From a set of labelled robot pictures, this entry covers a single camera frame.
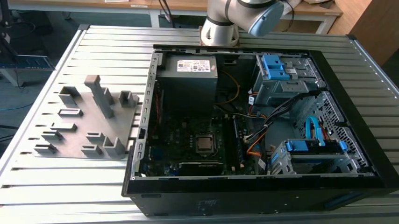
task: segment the power supply label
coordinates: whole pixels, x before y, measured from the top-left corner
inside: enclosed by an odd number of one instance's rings
[[[177,71],[211,72],[211,62],[209,60],[179,60]]]

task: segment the table leg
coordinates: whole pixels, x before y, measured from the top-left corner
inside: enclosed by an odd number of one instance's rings
[[[14,87],[22,86],[24,82],[20,78],[17,78],[17,74],[12,69],[0,69],[0,73],[4,75],[4,77]]]
[[[335,22],[336,16],[335,15],[329,15],[325,17],[325,19],[321,21],[320,26],[317,28],[316,34],[327,34],[332,24]]]
[[[153,28],[158,28],[160,27],[160,11],[157,9],[154,10],[149,10],[149,18],[150,18],[150,26]]]

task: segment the yellow wire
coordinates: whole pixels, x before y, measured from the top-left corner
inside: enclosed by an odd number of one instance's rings
[[[249,148],[247,150],[247,154],[261,156],[260,153],[251,152],[251,149],[253,148],[253,146],[260,141],[260,139],[263,138],[264,135],[265,135],[265,132],[259,136],[259,138],[256,139],[256,141],[253,142],[253,144],[249,146]]]
[[[236,86],[237,86],[237,92],[236,92],[235,97],[233,97],[231,100],[224,101],[224,102],[219,102],[219,103],[216,103],[217,105],[228,104],[228,103],[232,102],[232,101],[237,98],[237,96],[239,96],[239,84],[237,84],[237,81],[236,81],[235,78],[231,76],[231,74],[228,74],[225,71],[221,71],[221,72],[223,72],[225,75],[228,75],[228,77],[231,78],[231,80],[235,82],[235,84],[236,84]]]

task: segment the open computer case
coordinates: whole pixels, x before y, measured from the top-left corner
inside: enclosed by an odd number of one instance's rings
[[[399,188],[320,51],[153,48],[122,185],[146,216],[333,210]]]

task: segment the white table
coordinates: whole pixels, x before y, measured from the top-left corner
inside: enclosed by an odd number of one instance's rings
[[[109,91],[144,94],[152,44],[197,45],[199,30],[90,26],[78,30],[57,64],[16,136],[0,160],[0,220],[16,223],[273,223],[373,224],[397,223],[399,192],[364,199],[329,212],[281,213],[212,217],[148,218],[122,198],[125,160],[37,158],[32,144],[42,125],[49,125],[57,110],[57,91],[73,85],[80,91],[88,74],[101,76]],[[323,51],[336,76],[365,119],[380,146],[399,170],[399,95],[397,88],[369,59],[356,41],[341,35],[272,33],[255,38],[241,33],[244,47],[313,49]],[[137,135],[132,128],[130,136]]]
[[[70,5],[42,5],[42,4],[20,4],[17,2],[9,3],[10,10],[37,10],[37,11],[60,11],[60,12],[86,12],[86,13],[129,13],[129,14],[148,14],[150,17],[150,25],[153,28],[160,27],[158,16],[164,14],[161,9],[153,9],[148,6],[132,5],[130,8],[120,7],[81,7]],[[207,16],[205,11],[187,11],[172,10],[172,15],[196,15]],[[324,15],[295,15],[295,20],[299,21],[320,21],[316,34],[327,34],[335,22],[337,13]],[[291,20],[291,15],[284,15],[281,20]]]

